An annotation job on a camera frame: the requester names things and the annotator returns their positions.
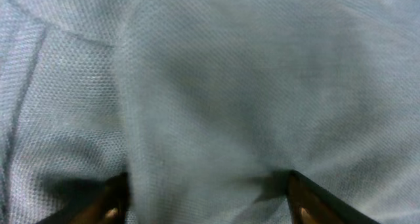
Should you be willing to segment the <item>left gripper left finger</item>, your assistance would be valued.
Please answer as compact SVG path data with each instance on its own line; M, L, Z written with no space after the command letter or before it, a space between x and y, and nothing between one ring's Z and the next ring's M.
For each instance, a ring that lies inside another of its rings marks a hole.
M68 199L62 209L37 224L124 224L130 206L128 173L105 181L68 179L49 191Z

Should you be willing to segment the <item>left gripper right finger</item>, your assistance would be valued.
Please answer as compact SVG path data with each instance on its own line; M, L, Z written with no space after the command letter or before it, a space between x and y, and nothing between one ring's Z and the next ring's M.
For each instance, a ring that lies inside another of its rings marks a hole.
M298 171L287 179L292 224L379 224Z

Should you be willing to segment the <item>blue polo shirt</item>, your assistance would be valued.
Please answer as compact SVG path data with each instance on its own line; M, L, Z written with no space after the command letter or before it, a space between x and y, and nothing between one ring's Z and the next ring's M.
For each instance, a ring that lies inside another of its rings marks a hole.
M128 223L288 223L296 169L419 222L419 0L1 0L1 222L122 172Z

